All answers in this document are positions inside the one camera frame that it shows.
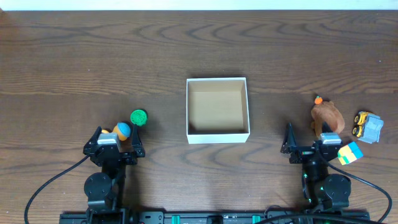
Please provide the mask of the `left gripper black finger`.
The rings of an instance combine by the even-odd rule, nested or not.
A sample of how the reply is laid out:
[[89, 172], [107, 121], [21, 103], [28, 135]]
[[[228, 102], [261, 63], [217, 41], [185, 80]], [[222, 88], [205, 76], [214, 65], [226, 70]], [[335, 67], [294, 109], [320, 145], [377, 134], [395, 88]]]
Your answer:
[[136, 124], [133, 124], [132, 127], [131, 145], [135, 151], [142, 151], [143, 149], [142, 142], [139, 137], [138, 125]]
[[94, 134], [92, 135], [92, 137], [90, 137], [90, 139], [88, 140], [88, 142], [85, 144], [85, 148], [86, 149], [91, 149], [92, 147], [97, 145], [97, 141], [98, 138], [100, 136], [100, 134], [102, 133], [102, 128], [101, 126], [98, 126], [96, 128], [96, 131], [94, 132]]

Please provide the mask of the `brown plush bear toy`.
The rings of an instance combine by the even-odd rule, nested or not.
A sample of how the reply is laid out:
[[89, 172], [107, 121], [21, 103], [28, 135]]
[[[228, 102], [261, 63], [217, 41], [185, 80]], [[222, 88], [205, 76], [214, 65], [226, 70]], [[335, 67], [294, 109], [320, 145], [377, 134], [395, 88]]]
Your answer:
[[314, 102], [315, 105], [310, 113], [313, 119], [311, 127], [316, 137], [320, 137], [324, 122], [329, 125], [334, 133], [340, 134], [345, 128], [345, 121], [340, 111], [335, 107], [334, 102], [324, 101], [320, 96], [317, 96]]

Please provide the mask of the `colourful two-by-two puzzle cube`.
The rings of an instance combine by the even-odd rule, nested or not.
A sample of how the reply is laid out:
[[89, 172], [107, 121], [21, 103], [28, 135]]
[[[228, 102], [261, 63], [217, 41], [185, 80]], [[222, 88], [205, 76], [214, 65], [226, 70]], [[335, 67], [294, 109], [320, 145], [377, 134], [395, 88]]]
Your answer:
[[338, 151], [338, 160], [341, 165], [350, 164], [363, 157], [363, 153], [355, 142], [351, 142]]

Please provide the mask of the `yellow grey toy truck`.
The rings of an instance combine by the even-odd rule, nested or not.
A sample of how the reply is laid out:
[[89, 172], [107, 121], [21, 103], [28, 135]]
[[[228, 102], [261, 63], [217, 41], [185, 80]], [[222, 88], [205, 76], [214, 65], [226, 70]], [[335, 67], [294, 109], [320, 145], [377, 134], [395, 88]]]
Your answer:
[[373, 144], [379, 142], [383, 126], [384, 122], [379, 116], [367, 111], [360, 111], [354, 117], [352, 135], [357, 137], [359, 141]]

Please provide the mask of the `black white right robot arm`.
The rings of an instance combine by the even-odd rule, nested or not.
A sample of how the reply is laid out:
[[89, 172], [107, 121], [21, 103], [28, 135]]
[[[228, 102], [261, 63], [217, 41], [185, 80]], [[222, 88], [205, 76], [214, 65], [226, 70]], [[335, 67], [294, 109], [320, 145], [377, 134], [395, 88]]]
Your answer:
[[343, 142], [326, 123], [323, 123], [322, 130], [312, 145], [299, 146], [292, 124], [288, 123], [280, 149], [281, 153], [290, 156], [291, 164], [302, 165], [303, 194], [310, 202], [308, 211], [311, 213], [348, 207], [351, 193], [351, 181], [347, 176], [328, 171], [328, 163], [338, 157]]

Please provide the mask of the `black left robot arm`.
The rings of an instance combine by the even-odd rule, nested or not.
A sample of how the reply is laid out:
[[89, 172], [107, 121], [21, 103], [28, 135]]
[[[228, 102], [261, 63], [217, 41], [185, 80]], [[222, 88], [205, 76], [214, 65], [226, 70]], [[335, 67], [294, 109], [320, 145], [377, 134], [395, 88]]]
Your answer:
[[100, 126], [84, 145], [84, 155], [101, 168], [84, 185], [89, 211], [105, 213], [122, 208], [126, 167], [136, 165], [137, 159], [146, 155], [138, 129], [138, 125], [132, 125], [129, 152], [120, 151], [121, 142], [116, 133], [104, 133]]

